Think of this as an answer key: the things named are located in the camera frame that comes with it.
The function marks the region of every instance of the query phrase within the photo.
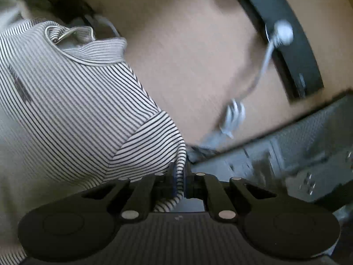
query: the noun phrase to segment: tan surface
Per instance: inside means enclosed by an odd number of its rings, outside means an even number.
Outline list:
[[[262,61],[265,46],[236,0],[87,1],[127,38],[127,61],[186,142],[197,143],[217,124],[224,106]],[[288,1],[310,41],[325,89],[289,104],[271,64],[245,100],[245,122],[230,144],[286,123],[353,86],[349,1]]]

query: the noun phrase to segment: black and white striped fabric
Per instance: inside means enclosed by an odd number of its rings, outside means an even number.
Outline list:
[[[0,264],[25,258],[17,224],[33,208],[175,161],[185,143],[124,61],[126,40],[92,28],[21,20],[0,32]]]

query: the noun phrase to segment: white cable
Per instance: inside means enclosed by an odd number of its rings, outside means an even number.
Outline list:
[[[225,118],[219,129],[207,135],[201,143],[200,147],[216,149],[220,144],[226,141],[228,137],[233,138],[235,131],[245,119],[245,107],[241,102],[249,96],[258,85],[261,77],[264,75],[271,60],[272,53],[275,48],[280,45],[289,45],[293,41],[293,29],[289,22],[280,20],[275,23],[274,33],[268,44],[265,58],[262,62],[261,69],[247,90],[237,99],[232,99],[232,102],[227,106]]]

